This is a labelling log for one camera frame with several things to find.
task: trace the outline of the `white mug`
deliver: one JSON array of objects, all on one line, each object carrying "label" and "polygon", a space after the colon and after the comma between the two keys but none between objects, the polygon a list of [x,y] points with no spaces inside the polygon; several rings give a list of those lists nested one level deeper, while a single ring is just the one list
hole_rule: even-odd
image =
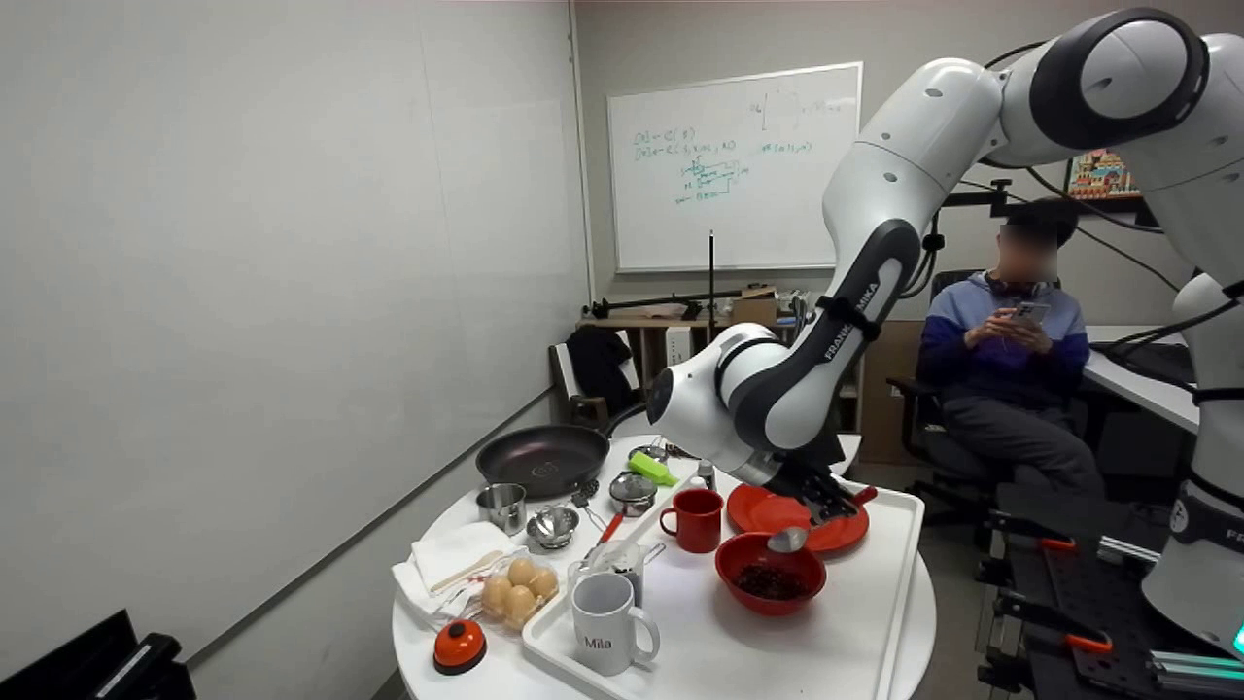
[{"label": "white mug", "polygon": [[574,583],[574,659],[596,673],[622,673],[628,663],[654,670],[659,635],[646,611],[635,605],[635,583],[619,570],[592,570]]}]

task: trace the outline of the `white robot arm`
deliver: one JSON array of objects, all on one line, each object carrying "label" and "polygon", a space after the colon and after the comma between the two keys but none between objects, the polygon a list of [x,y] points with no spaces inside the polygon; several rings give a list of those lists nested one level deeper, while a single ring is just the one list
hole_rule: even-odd
[{"label": "white robot arm", "polygon": [[815,317],[793,347],[728,326],[674,364],[654,427],[728,473],[842,506],[829,476],[832,395],[917,263],[917,230],[974,161],[1052,161],[1117,148],[1170,243],[1201,269],[1173,312],[1201,382],[1195,473],[1143,596],[1182,631],[1244,654],[1244,37],[1195,36],[1154,6],[1097,14],[1004,69],[921,65],[860,132],[823,190],[841,247]]}]

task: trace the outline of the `red mug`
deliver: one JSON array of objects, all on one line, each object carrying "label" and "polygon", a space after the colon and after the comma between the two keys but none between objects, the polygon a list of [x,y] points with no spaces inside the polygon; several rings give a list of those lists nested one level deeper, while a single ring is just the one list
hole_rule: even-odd
[{"label": "red mug", "polygon": [[680,491],[659,508],[659,530],[687,550],[711,550],[723,541],[723,496],[714,491]]}]

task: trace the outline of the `pan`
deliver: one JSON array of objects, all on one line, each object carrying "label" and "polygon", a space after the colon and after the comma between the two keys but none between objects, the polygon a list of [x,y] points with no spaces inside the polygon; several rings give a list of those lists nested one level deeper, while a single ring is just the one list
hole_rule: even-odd
[{"label": "pan", "polygon": [[543,425],[505,430],[474,456],[486,482],[517,482],[527,502],[564,496],[574,482],[596,476],[609,439],[592,427]]}]

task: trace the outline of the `man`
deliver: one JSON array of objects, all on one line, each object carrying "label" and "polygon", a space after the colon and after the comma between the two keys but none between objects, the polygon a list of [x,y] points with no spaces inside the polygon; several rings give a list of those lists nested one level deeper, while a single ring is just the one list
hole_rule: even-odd
[{"label": "man", "polygon": [[999,261],[937,290],[917,377],[937,383],[944,427],[1018,482],[1103,493],[1090,441],[1070,427],[1070,395],[1090,362],[1082,304],[1042,281],[1075,230],[1061,203],[1018,205]]}]

